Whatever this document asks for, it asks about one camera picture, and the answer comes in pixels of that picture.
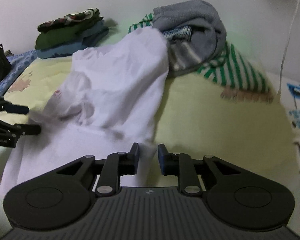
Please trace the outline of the white t-shirt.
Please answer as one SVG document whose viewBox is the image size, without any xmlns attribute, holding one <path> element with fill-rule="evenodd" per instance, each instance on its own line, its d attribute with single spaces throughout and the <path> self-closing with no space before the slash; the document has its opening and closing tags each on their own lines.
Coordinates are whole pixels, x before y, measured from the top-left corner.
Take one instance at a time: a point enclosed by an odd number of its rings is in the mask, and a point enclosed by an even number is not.
<svg viewBox="0 0 300 240">
<path fill-rule="evenodd" d="M 66 80 L 42 111 L 30 113 L 29 123 L 42 131 L 19 139 L 3 171 L 0 196 L 84 155 L 104 159 L 134 143 L 140 145 L 138 170 L 121 183 L 144 186 L 167 73 L 167 40 L 151 27 L 116 44 L 75 52 Z"/>
</svg>

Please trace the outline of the blue white checkered cloth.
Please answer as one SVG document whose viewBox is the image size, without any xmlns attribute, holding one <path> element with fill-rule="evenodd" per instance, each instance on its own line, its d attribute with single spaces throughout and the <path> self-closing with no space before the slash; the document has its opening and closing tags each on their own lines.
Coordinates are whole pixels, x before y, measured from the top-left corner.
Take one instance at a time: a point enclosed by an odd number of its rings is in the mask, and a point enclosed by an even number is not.
<svg viewBox="0 0 300 240">
<path fill-rule="evenodd" d="M 38 57 L 36 50 L 29 50 L 25 53 L 8 56 L 12 69 L 7 76 L 0 81 L 0 96 L 3 96 L 11 87 L 14 81 L 22 74 L 22 72 Z"/>
</svg>

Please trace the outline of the yellow green baby blanket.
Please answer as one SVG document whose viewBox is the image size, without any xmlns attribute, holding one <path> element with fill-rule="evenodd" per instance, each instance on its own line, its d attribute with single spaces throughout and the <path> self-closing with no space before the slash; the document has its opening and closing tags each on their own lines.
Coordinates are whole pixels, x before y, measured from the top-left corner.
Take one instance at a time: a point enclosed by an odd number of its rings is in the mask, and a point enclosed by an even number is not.
<svg viewBox="0 0 300 240">
<path fill-rule="evenodd" d="M 71 57 L 36 59 L 4 97 L 41 110 L 70 68 Z M 296 202 L 288 226 L 300 235 L 300 168 L 286 110 L 278 97 L 272 103 L 237 101 L 222 98 L 222 91 L 198 74 L 168 79 L 155 142 L 196 159 L 215 155 L 285 185 Z"/>
</svg>

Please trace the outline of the folded dark green garment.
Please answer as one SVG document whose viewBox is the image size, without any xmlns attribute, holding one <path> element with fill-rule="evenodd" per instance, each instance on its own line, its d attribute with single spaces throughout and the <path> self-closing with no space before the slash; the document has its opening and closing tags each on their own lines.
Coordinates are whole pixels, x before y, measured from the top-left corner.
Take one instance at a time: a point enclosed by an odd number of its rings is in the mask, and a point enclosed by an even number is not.
<svg viewBox="0 0 300 240">
<path fill-rule="evenodd" d="M 99 33 L 104 27 L 104 20 L 92 18 L 78 25 L 50 30 L 41 33 L 36 39 L 36 50 L 49 49 L 64 43 L 81 40 L 90 35 Z"/>
</svg>

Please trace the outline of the green white striped shirt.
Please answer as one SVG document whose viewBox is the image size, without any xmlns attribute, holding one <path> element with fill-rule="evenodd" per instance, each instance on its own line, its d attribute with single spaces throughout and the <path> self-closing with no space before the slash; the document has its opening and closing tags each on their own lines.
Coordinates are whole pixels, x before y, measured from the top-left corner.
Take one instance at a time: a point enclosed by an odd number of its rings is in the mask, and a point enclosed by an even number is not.
<svg viewBox="0 0 300 240">
<path fill-rule="evenodd" d="M 154 14 L 147 14 L 139 23 L 131 25 L 128 33 L 138 28 L 152 26 L 153 16 Z M 186 41 L 184 38 L 193 37 L 193 30 L 191 26 L 185 26 L 164 31 L 163 35 L 170 41 L 173 39 Z M 232 43 L 225 42 L 219 55 L 208 62 L 199 64 L 195 70 L 190 72 L 197 72 L 206 79 L 228 87 L 230 90 L 260 94 L 270 92 L 266 77 L 256 70 Z"/>
</svg>

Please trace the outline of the grey blue striped sweater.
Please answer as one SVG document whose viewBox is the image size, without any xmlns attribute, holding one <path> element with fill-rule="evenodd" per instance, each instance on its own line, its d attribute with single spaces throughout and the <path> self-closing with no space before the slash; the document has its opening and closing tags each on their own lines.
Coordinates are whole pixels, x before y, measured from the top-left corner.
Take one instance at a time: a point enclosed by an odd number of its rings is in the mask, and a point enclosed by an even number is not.
<svg viewBox="0 0 300 240">
<path fill-rule="evenodd" d="M 204 30 L 186 25 L 162 32 L 168 40 L 168 77 L 194 72 L 198 66 L 215 52 L 215 37 Z"/>
</svg>

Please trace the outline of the grey fleece garment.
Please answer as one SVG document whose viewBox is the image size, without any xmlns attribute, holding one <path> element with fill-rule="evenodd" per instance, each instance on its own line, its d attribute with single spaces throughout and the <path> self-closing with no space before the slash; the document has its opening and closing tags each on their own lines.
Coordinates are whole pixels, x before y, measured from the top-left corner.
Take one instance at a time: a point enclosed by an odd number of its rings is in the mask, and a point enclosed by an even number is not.
<svg viewBox="0 0 300 240">
<path fill-rule="evenodd" d="M 191 0 L 153 9 L 153 28 L 159 31 L 189 26 L 191 39 L 187 45 L 202 63 L 218 55 L 226 42 L 226 29 L 217 10 L 208 2 Z"/>
</svg>

